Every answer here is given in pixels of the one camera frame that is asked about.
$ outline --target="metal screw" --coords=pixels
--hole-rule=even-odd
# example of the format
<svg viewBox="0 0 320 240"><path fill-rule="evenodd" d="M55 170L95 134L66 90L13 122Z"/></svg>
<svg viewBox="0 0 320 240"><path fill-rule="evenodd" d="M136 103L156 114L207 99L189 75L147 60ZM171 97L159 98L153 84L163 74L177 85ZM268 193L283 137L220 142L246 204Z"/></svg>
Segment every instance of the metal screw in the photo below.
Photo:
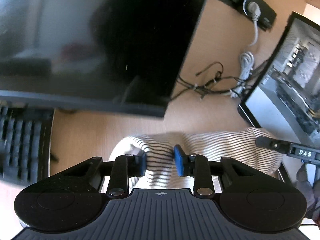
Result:
<svg viewBox="0 0 320 240"><path fill-rule="evenodd" d="M200 189L197 190L199 195L202 196L209 196L213 193L212 189L209 189L207 187L201 187Z"/></svg>
<svg viewBox="0 0 320 240"><path fill-rule="evenodd" d="M109 190L109 194L113 196L121 196L124 193L122 188L113 188Z"/></svg>

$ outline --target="keyboard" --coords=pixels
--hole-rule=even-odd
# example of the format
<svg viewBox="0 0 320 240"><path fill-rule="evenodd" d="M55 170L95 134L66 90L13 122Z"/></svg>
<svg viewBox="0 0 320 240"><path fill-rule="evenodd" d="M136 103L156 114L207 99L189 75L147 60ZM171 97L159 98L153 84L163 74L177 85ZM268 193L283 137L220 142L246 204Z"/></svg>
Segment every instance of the keyboard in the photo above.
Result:
<svg viewBox="0 0 320 240"><path fill-rule="evenodd" d="M0 179L29 186L50 175L53 109L0 106Z"/></svg>

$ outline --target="crosshair symbol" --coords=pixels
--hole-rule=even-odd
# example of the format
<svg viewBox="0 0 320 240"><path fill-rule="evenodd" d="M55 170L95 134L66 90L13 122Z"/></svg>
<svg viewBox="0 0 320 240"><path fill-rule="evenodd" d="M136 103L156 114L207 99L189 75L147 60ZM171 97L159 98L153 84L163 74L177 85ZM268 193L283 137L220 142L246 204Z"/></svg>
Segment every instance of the crosshair symbol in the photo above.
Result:
<svg viewBox="0 0 320 240"><path fill-rule="evenodd" d="M158 193L157 193L157 195L158 196L164 196L166 193L164 193L163 191L159 191Z"/></svg>

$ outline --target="monitor screen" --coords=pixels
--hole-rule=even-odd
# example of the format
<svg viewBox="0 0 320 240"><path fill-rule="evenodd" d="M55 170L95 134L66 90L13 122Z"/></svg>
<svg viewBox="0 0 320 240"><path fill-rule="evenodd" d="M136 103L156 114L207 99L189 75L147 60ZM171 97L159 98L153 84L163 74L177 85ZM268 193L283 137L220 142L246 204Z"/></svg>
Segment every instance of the monitor screen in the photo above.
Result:
<svg viewBox="0 0 320 240"><path fill-rule="evenodd" d="M0 0L0 98L163 116L205 0Z"/></svg>
<svg viewBox="0 0 320 240"><path fill-rule="evenodd" d="M245 101L280 139L320 147L320 26L294 13Z"/></svg>

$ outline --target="black label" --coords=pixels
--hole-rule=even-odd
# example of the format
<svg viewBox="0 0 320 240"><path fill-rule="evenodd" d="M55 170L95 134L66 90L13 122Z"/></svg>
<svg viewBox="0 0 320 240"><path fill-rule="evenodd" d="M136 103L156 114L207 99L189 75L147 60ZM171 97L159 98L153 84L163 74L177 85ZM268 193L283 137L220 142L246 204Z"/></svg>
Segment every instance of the black label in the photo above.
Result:
<svg viewBox="0 0 320 240"><path fill-rule="evenodd" d="M306 150L306 149L299 149L296 148L294 151L295 155L301 156L301 157L305 157L305 158L311 158L311 159L315 159L316 158L316 153Z"/></svg>

